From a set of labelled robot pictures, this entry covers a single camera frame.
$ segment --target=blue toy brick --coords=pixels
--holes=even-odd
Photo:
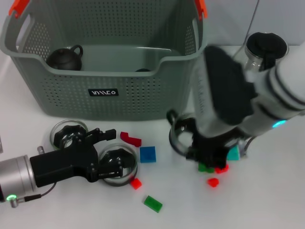
[[[140,147],[140,162],[141,163],[154,163],[156,162],[156,148],[151,147]]]
[[[234,148],[232,148],[227,156],[227,160],[228,161],[239,161],[240,159],[240,155],[239,155],[239,149],[238,146],[235,146]]]

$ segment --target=red block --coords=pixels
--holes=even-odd
[[[134,179],[130,184],[135,190],[142,186],[142,183],[138,178]]]
[[[135,147],[140,147],[142,146],[142,140],[141,139],[138,139],[138,138],[133,138],[133,137],[129,137],[128,133],[126,132],[121,132],[121,140],[130,144],[130,145],[133,145]]]
[[[221,168],[215,168],[215,172],[216,172],[217,174],[225,173],[225,172],[227,172],[228,170],[229,170],[229,166],[228,166],[228,165],[226,165],[225,168],[223,168],[223,169],[221,169]]]
[[[219,185],[219,180],[217,178],[211,178],[206,181],[209,186],[216,187]]]

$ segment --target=white tabletop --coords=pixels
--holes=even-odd
[[[234,53],[237,47],[227,47]],[[51,128],[63,120],[43,113],[9,57],[0,53],[0,160],[36,148],[52,150]],[[222,175],[198,173],[198,165],[176,154],[166,120],[151,122],[85,121],[90,129],[115,128],[156,146],[157,163],[139,164],[143,186],[90,184],[82,177],[59,182],[47,196],[17,209],[0,204],[1,229],[287,229],[305,225],[305,119],[296,117],[253,141],[248,158],[229,162]],[[108,144],[101,142],[97,149]],[[220,185],[210,188],[209,177]],[[49,187],[38,189],[38,193]],[[147,195],[163,203],[159,214],[142,202]]]

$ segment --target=teapot handle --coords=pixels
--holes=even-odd
[[[73,46],[72,48],[70,48],[70,50],[74,52],[77,48],[80,49],[79,57],[81,58],[82,55],[84,54],[84,49],[80,45],[77,44],[77,45]]]

